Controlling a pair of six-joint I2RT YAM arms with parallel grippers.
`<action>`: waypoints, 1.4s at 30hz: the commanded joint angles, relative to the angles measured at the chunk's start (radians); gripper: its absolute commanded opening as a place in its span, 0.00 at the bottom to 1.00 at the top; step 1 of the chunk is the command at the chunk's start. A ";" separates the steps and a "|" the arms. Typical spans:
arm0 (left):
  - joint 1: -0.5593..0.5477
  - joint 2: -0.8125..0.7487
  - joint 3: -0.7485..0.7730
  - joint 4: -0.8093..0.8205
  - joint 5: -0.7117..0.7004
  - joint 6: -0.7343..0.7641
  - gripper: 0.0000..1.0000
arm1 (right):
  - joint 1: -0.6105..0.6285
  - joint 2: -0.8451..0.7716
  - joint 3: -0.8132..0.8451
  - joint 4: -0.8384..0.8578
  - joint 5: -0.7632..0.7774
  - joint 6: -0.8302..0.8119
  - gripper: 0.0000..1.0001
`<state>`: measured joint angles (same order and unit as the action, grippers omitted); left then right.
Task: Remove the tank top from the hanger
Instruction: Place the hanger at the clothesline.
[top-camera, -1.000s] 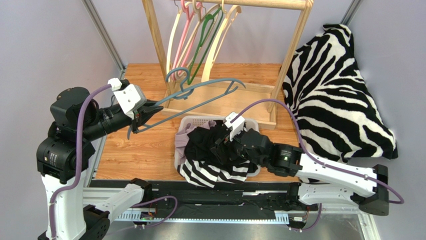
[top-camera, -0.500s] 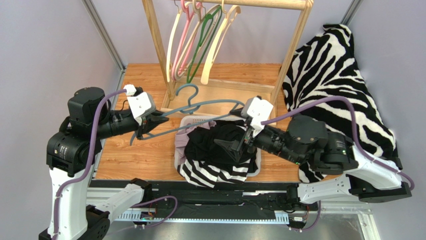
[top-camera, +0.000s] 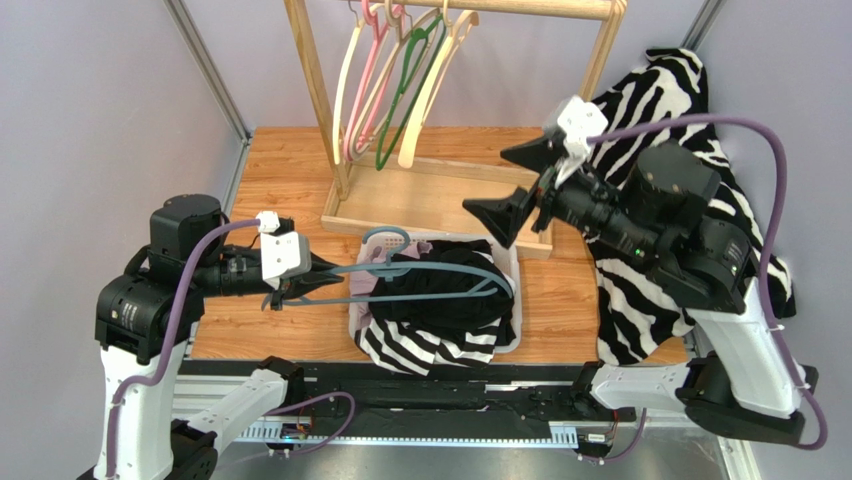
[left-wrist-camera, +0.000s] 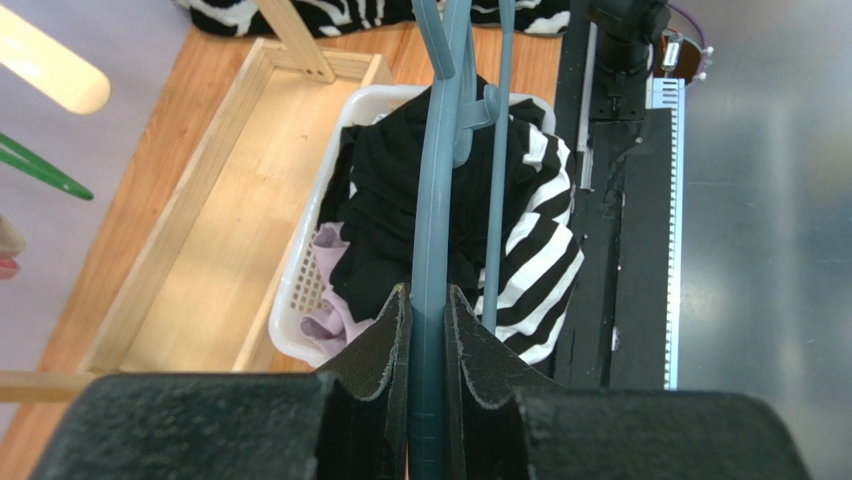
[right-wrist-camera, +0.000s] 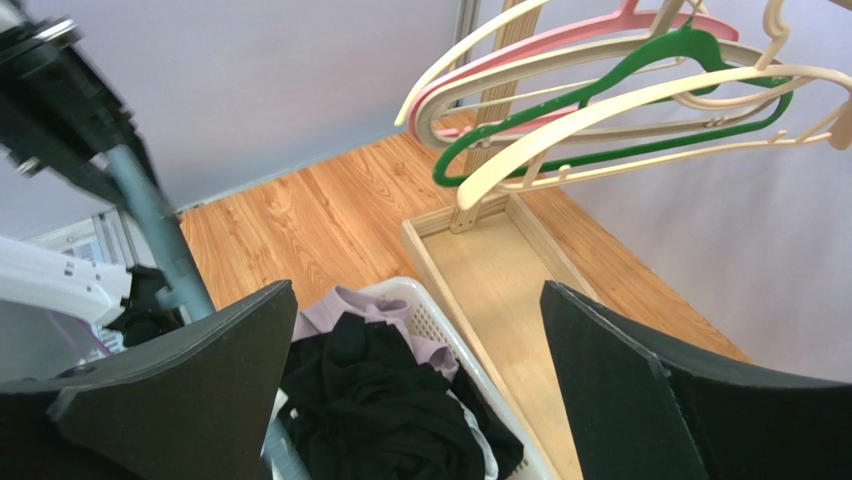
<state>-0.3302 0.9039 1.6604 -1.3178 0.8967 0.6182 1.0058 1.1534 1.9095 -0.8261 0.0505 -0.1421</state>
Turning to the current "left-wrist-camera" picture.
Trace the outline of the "mauve pink tank top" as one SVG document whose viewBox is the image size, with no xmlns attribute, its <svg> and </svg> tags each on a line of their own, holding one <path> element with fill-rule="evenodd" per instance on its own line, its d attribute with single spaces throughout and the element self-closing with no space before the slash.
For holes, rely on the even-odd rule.
<svg viewBox="0 0 852 480">
<path fill-rule="evenodd" d="M 323 291 L 320 307 L 303 315 L 300 321 L 302 335 L 320 349 L 325 359 L 338 355 L 375 323 L 374 318 L 356 321 L 347 302 L 333 290 L 332 271 L 350 245 L 341 238 L 342 227 L 342 222 L 323 223 L 312 241 Z"/>
</svg>

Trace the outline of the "striped tank top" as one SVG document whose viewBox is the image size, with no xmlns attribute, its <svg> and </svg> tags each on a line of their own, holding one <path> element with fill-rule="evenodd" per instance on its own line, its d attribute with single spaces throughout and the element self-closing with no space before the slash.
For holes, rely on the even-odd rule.
<svg viewBox="0 0 852 480">
<path fill-rule="evenodd" d="M 530 365 L 554 352 L 585 259 L 570 228 L 572 164 L 562 139 L 511 121 L 495 336 Z"/>
</svg>

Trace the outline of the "green hanger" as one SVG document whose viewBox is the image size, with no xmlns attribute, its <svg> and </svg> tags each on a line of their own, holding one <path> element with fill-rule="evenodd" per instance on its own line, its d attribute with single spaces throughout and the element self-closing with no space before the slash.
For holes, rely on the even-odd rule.
<svg viewBox="0 0 852 480">
<path fill-rule="evenodd" d="M 94 199 L 88 188 L 5 134 L 1 134 L 1 162 L 75 198 Z"/>
</svg>

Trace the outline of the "beige wooden hanger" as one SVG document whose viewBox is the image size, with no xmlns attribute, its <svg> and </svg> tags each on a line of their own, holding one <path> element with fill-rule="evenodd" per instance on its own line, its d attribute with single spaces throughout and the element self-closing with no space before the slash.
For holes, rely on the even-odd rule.
<svg viewBox="0 0 852 480">
<path fill-rule="evenodd" d="M 1 65 L 77 115 L 103 109 L 111 96 L 101 70 L 6 7 L 1 8 Z"/>
</svg>

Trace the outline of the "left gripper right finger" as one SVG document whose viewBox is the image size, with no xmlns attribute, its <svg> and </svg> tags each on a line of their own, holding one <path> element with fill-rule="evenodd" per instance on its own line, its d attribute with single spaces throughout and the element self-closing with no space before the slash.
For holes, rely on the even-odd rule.
<svg viewBox="0 0 852 480">
<path fill-rule="evenodd" d="M 780 417 L 738 394 L 572 390 L 447 292 L 448 479 L 806 479 Z"/>
</svg>

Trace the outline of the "grey blue hanger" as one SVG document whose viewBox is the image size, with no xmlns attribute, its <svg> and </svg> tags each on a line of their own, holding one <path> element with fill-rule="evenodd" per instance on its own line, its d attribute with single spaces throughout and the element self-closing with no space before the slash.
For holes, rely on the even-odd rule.
<svg viewBox="0 0 852 480">
<path fill-rule="evenodd" d="M 409 354 L 408 473 L 441 479 L 446 453 L 445 307 L 452 171 L 470 153 L 472 133 L 492 125 L 503 142 L 508 120 L 516 4 L 498 4 L 502 34 L 497 86 L 477 89 L 471 2 L 412 4 L 434 70 L 418 183 L 413 246 Z"/>
</svg>

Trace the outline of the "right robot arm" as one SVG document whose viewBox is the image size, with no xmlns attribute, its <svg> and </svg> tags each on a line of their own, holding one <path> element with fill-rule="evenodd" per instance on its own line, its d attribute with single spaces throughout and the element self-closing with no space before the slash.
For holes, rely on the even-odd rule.
<svg viewBox="0 0 852 480">
<path fill-rule="evenodd" d="M 659 62 L 661 36 L 671 19 L 666 1 L 591 1 L 597 27 L 590 117 L 597 122 L 641 120 L 649 81 Z"/>
</svg>

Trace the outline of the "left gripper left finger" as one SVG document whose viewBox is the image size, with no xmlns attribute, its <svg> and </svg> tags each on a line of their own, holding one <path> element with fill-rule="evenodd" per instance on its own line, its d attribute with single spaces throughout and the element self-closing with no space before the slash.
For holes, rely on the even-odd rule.
<svg viewBox="0 0 852 480">
<path fill-rule="evenodd" d="M 401 479 L 409 288 L 311 373 L 115 374 L 72 402 L 35 479 Z"/>
</svg>

